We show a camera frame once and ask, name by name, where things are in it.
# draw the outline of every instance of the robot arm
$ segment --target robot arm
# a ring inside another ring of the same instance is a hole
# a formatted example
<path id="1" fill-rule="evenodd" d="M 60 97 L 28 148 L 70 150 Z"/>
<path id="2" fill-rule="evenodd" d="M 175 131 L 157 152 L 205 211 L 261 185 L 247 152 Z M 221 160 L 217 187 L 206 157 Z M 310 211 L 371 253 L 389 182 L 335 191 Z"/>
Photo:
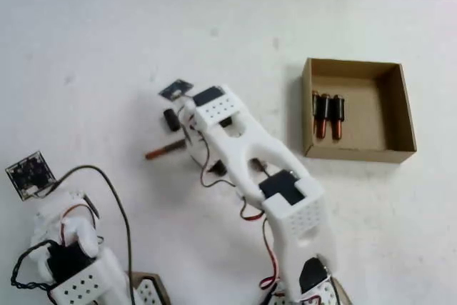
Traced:
<path id="1" fill-rule="evenodd" d="M 129 280 L 113 252 L 99 246 L 94 210 L 78 191 L 46 197 L 35 216 L 31 245 L 50 239 L 30 254 L 41 277 L 56 285 L 49 292 L 57 304 L 131 304 Z M 143 300 L 134 292 L 136 305 Z"/>
<path id="2" fill-rule="evenodd" d="M 204 154 L 202 135 L 248 204 L 265 211 L 286 293 L 295 302 L 308 299 L 310 286 L 315 286 L 306 278 L 310 261 L 317 258 L 330 270 L 336 268 L 322 187 L 227 86 L 211 87 L 186 102 L 184 130 L 195 160 Z M 257 184 L 249 174 L 251 159 L 267 161 L 279 171 Z"/>

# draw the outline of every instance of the white tabletop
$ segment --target white tabletop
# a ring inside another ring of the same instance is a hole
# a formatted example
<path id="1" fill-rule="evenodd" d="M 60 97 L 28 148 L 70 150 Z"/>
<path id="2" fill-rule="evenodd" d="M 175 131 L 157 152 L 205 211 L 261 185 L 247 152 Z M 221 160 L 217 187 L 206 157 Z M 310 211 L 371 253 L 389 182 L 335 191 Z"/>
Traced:
<path id="1" fill-rule="evenodd" d="M 301 154 L 307 57 L 403 64 L 418 152 L 402 165 L 300 157 L 325 186 L 336 276 L 355 304 L 450 304 L 457 297 L 457 0 L 0 0 L 0 164 L 40 149 L 56 176 L 77 164 L 112 178 L 133 231 L 134 270 L 159 273 L 174 304 L 256 304 L 271 265 L 261 223 L 238 217 L 224 185 L 199 186 L 186 152 L 143 153 L 181 138 L 158 91 L 182 78 L 228 84 Z M 67 183 L 99 208 L 126 267 L 124 225 L 101 178 Z M 0 174 L 0 297 L 29 245 L 34 201 Z M 22 281 L 36 280 L 24 262 Z"/>

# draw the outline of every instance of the cardboard box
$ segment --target cardboard box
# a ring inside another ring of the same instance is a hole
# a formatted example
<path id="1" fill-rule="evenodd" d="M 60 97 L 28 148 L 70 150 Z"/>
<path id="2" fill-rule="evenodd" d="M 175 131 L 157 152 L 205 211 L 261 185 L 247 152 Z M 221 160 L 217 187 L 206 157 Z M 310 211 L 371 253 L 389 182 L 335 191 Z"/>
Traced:
<path id="1" fill-rule="evenodd" d="M 345 99 L 341 140 L 313 132 L 312 91 Z M 308 59 L 303 70 L 303 147 L 307 157 L 400 163 L 416 152 L 400 64 Z"/>

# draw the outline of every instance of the perforated white panel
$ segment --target perforated white panel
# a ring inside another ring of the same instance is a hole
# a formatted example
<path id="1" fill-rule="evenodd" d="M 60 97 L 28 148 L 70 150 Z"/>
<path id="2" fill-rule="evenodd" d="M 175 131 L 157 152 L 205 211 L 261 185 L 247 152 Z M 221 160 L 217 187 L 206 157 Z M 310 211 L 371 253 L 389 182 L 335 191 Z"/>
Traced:
<path id="1" fill-rule="evenodd" d="M 144 305 L 162 305 L 152 280 L 144 279 L 136 290 L 141 300 L 144 301 Z"/>
<path id="2" fill-rule="evenodd" d="M 109 289 L 104 278 L 104 261 L 92 265 L 68 279 L 52 291 L 59 305 L 86 305 Z"/>
<path id="3" fill-rule="evenodd" d="M 290 216 L 288 220 L 292 234 L 294 236 L 302 236 L 309 229 L 319 225 L 321 213 L 320 202 L 317 199 Z"/>
<path id="4" fill-rule="evenodd" d="M 224 91 L 226 93 L 223 96 L 196 108 L 195 120 L 199 130 L 206 130 L 241 109 L 242 104 L 236 96 L 228 90 Z"/>

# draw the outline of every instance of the red wire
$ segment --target red wire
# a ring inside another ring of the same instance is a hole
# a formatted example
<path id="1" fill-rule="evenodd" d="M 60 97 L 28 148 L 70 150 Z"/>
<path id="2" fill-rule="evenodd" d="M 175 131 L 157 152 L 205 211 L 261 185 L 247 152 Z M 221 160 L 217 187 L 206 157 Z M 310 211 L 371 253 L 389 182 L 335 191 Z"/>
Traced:
<path id="1" fill-rule="evenodd" d="M 266 240 L 265 224 L 266 224 L 266 218 L 263 220 L 263 223 L 262 223 L 262 234 L 263 234 L 263 242 L 265 243 L 266 250 L 268 251 L 268 255 L 270 256 L 270 259 L 271 259 L 271 264 L 273 265 L 273 275 L 268 276 L 265 279 L 262 279 L 258 283 L 258 286 L 263 290 L 272 286 L 276 282 L 276 279 L 278 276 L 278 270 L 277 270 L 278 264 L 276 263 L 276 257 L 274 256 L 274 253 L 271 250 L 270 246 L 268 245 L 268 241 Z"/>
<path id="2" fill-rule="evenodd" d="M 248 205 L 248 203 L 246 203 L 245 197 L 243 197 L 243 202 L 244 202 L 243 207 L 240 210 L 240 217 L 242 219 L 244 219 L 245 221 L 256 221 L 256 220 L 262 218 L 263 214 L 265 213 L 264 211 L 261 211 L 254 216 L 244 216 L 244 210 L 246 209 L 246 206 Z"/>

